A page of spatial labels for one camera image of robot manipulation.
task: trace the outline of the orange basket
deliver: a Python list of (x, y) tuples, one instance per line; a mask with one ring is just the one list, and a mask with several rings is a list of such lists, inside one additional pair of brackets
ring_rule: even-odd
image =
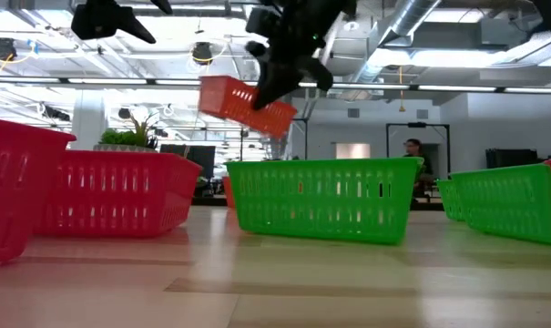
[(227, 196), (227, 205), (232, 209), (236, 209), (235, 197), (232, 195), (232, 187), (230, 186), (230, 178), (222, 178), (222, 183), (224, 184), (224, 194)]
[(251, 107), (255, 98), (254, 87), (233, 77), (200, 77), (199, 110), (216, 118), (228, 118), (282, 138), (290, 128), (297, 110), (276, 101), (261, 110)]

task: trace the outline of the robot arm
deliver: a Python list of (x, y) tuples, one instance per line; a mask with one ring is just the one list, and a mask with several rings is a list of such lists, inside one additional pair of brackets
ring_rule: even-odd
[(332, 87), (333, 76), (313, 53), (324, 48), (324, 37), (340, 12), (355, 15), (356, 0), (261, 0), (275, 7), (253, 8), (247, 32), (265, 36), (269, 47), (249, 42), (249, 51), (260, 62), (254, 109), (260, 109), (299, 87), (304, 77), (320, 89)]

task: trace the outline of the ceiling light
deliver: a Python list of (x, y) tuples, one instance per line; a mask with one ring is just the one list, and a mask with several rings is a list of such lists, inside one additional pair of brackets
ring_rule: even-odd
[(423, 91), (494, 92), (495, 87), (419, 86)]
[(0, 77), (0, 83), (58, 83), (54, 77)]
[(506, 93), (522, 93), (522, 94), (550, 94), (551, 87), (507, 87)]
[[(134, 9), (153, 9), (157, 8), (154, 5), (149, 4), (132, 4)], [(171, 5), (172, 9), (182, 9), (182, 10), (199, 10), (199, 11), (209, 11), (209, 10), (225, 10), (224, 5)], [(230, 9), (233, 12), (242, 12), (243, 9), (240, 7), (232, 7)]]
[(187, 79), (180, 79), (180, 80), (172, 80), (172, 79), (157, 79), (156, 84), (159, 84), (161, 86), (199, 86), (200, 81), (199, 80), (187, 80)]
[(140, 85), (147, 84), (144, 78), (69, 78), (70, 83), (83, 84), (125, 84), (125, 85)]
[(408, 85), (336, 83), (332, 88), (351, 90), (408, 90)]

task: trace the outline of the green plastic basket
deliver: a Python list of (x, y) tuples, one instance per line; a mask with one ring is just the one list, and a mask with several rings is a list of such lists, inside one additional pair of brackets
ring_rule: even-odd
[(227, 164), (239, 225), (285, 236), (398, 243), (423, 159)]
[(447, 218), (451, 220), (463, 221), (464, 210), (462, 208), (461, 198), (459, 197), (459, 191), (453, 180), (438, 180), (437, 187), (441, 194), (443, 201), (443, 207)]
[(545, 164), (457, 173), (473, 229), (551, 244), (551, 169)]

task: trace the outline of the wall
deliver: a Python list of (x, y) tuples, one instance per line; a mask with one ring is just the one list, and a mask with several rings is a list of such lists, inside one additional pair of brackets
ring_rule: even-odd
[[(300, 112), (303, 111), (305, 101), (301, 98), (295, 98), (292, 101)], [(350, 124), (368, 126), (371, 124), (383, 123), (409, 123), (419, 121), (417, 119), (417, 109), (428, 109), (429, 118), (423, 119), (426, 123), (439, 123), (439, 107), (433, 106), (432, 100), (405, 100), (404, 107), (406, 111), (400, 112), (400, 100), (394, 100), (387, 104), (383, 100), (365, 100), (346, 102), (341, 99), (318, 99), (310, 123), (316, 124)], [(360, 110), (359, 118), (348, 118), (348, 108), (358, 108)]]
[[(385, 125), (370, 125), (363, 127), (310, 123), (308, 131), (309, 159), (334, 159), (334, 142), (370, 144), (372, 158), (386, 157)], [(392, 127), (390, 131), (391, 157), (400, 157), (404, 154), (403, 143), (408, 138), (418, 138), (424, 143), (443, 145), (444, 149), (444, 139), (430, 128)], [(298, 155), (303, 158), (304, 138), (301, 133), (296, 132), (298, 132), (296, 127), (292, 127), (292, 152), (293, 155)], [(442, 169), (442, 172), (439, 172), (439, 176), (446, 176), (446, 162), (444, 157), (440, 159), (439, 167)]]
[(453, 172), (484, 169), (490, 148), (551, 155), (551, 96), (461, 95), (441, 106), (441, 119), (451, 124)]

